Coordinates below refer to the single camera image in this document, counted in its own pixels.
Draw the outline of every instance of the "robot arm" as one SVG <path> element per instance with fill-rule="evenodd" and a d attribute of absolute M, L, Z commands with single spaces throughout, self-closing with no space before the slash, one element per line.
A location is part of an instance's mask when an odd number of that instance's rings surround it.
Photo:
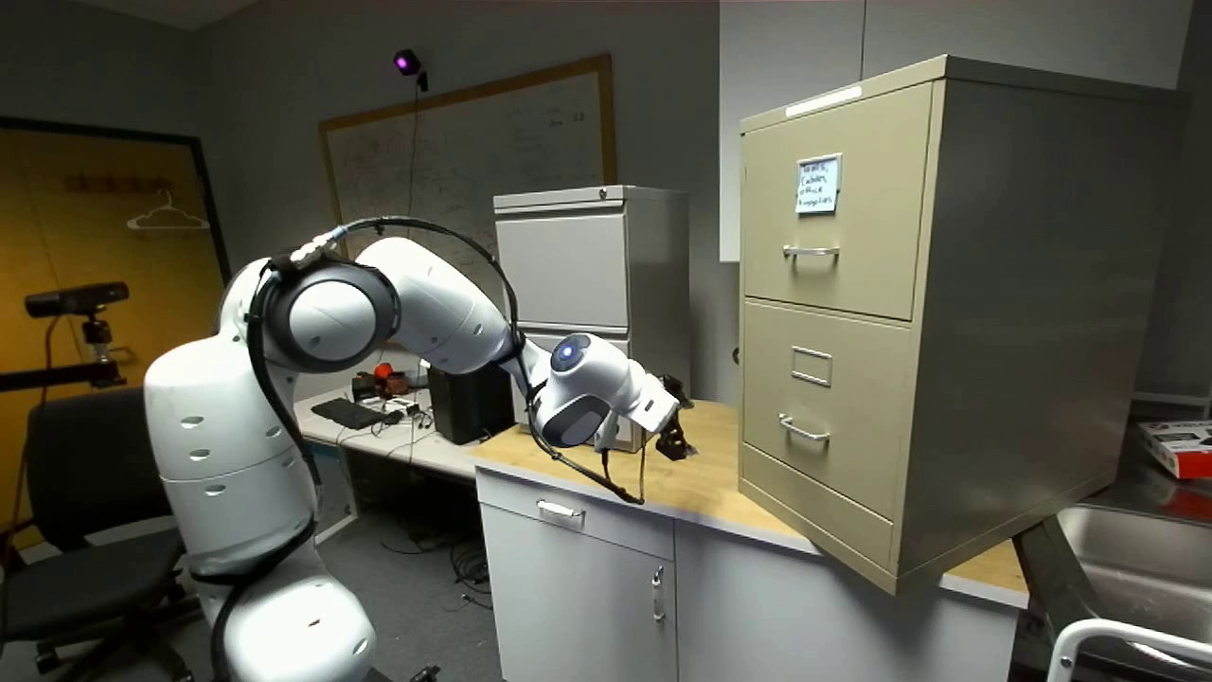
<path fill-rule="evenodd" d="M 354 218 L 246 265 L 228 288 L 221 332 L 170 348 L 145 377 L 213 655 L 236 679 L 365 679 L 375 649 L 360 601 L 305 540 L 314 480 L 288 408 L 299 370 L 354 367 L 375 348 L 416 352 L 450 376 L 500 365 L 534 398 L 541 440 L 559 446 L 615 440 L 616 415 L 656 433 L 679 408 L 615 345 L 568 337 L 550 355 L 524 341 L 490 297 L 411 240 L 375 240 L 360 259 L 337 259 L 351 228 L 381 225 L 416 228 Z"/>

